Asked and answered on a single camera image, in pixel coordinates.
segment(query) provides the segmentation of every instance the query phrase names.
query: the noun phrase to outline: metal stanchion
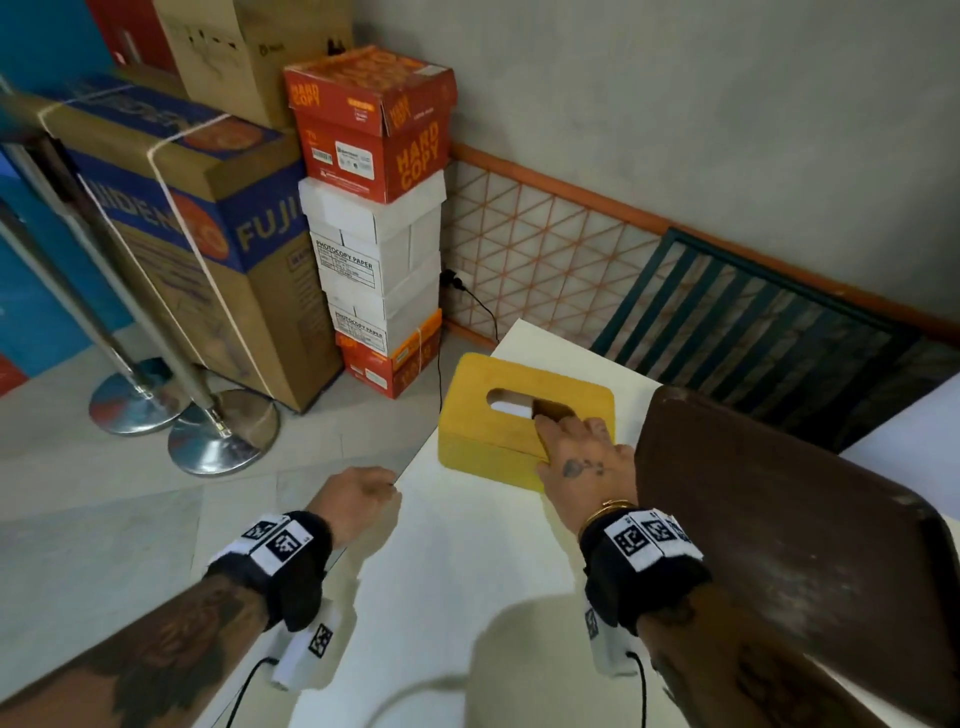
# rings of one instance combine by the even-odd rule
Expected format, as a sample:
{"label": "metal stanchion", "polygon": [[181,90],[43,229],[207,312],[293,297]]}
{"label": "metal stanchion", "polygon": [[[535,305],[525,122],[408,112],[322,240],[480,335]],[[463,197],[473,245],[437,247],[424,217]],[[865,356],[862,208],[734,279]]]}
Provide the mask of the metal stanchion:
{"label": "metal stanchion", "polygon": [[159,430],[186,409],[186,396],[162,359],[133,364],[119,344],[37,244],[16,213],[0,200],[0,236],[27,264],[86,335],[107,356],[117,374],[97,387],[90,418],[115,435],[143,435]]}
{"label": "metal stanchion", "polygon": [[[42,140],[40,144],[49,145],[50,142]],[[5,144],[4,150],[37,195],[70,229],[109,286],[160,349],[183,390],[193,401],[170,430],[168,450],[174,463],[187,473],[215,476],[242,470],[263,457],[279,432],[279,413],[274,403],[243,389],[211,394],[203,377],[183,355],[180,347],[120,278],[83,216],[60,198],[22,145]],[[68,187],[70,195],[74,199],[85,200],[86,192],[80,189],[72,175],[60,169],[62,162],[56,151],[47,147],[43,152],[44,158],[54,165],[58,181]],[[118,234],[109,224],[106,224],[105,232]]]}

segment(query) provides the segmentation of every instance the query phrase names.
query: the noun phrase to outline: gray wall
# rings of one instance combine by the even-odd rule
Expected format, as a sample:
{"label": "gray wall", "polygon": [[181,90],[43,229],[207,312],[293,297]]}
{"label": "gray wall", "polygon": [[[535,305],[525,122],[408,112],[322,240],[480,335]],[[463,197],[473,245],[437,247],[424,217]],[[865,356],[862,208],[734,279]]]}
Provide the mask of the gray wall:
{"label": "gray wall", "polygon": [[354,0],[455,137],[960,322],[958,0]]}

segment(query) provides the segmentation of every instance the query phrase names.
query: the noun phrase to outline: blue wall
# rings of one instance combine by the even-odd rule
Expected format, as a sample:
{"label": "blue wall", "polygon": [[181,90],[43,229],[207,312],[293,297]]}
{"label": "blue wall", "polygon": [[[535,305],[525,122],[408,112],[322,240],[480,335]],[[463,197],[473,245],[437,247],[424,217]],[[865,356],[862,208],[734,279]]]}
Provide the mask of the blue wall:
{"label": "blue wall", "polygon": [[[0,3],[0,73],[14,88],[37,89],[112,67],[83,0]],[[0,197],[10,205],[111,329],[127,309],[69,231],[0,159]],[[36,376],[89,345],[85,334],[0,240],[0,354]]]}

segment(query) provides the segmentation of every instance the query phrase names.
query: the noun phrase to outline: red box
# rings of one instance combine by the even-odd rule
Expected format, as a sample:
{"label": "red box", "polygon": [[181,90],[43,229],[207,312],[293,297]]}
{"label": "red box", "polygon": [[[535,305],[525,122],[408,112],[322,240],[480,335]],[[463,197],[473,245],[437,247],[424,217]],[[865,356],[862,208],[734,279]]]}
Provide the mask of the red box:
{"label": "red box", "polygon": [[446,166],[449,68],[367,46],[284,76],[311,177],[389,203]]}
{"label": "red box", "polygon": [[118,64],[146,63],[177,73],[153,0],[86,0],[86,6]]}
{"label": "red box", "polygon": [[27,376],[13,366],[13,362],[8,358],[0,356],[0,397],[3,397],[10,390],[16,389],[25,381],[27,381]]}
{"label": "red box", "polygon": [[337,331],[337,346],[344,355],[348,372],[395,400],[440,353],[442,321],[443,314],[438,308],[433,316],[423,322],[420,331],[407,339],[390,357],[375,352],[340,331]]}

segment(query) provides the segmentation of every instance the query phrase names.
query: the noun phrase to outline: gold bracelet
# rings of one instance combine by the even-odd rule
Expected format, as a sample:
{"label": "gold bracelet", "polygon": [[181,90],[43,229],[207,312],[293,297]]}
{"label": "gold bracelet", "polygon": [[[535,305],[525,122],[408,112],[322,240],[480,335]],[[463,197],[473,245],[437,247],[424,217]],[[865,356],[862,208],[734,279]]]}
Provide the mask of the gold bracelet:
{"label": "gold bracelet", "polygon": [[584,524],[580,526],[580,532],[577,534],[577,543],[579,544],[581,539],[584,538],[584,532],[590,527],[591,523],[599,518],[609,515],[610,513],[615,513],[616,511],[625,511],[628,508],[636,508],[636,505],[625,498],[618,500],[604,500],[603,505],[600,506],[597,512],[590,516],[586,521],[584,521]]}

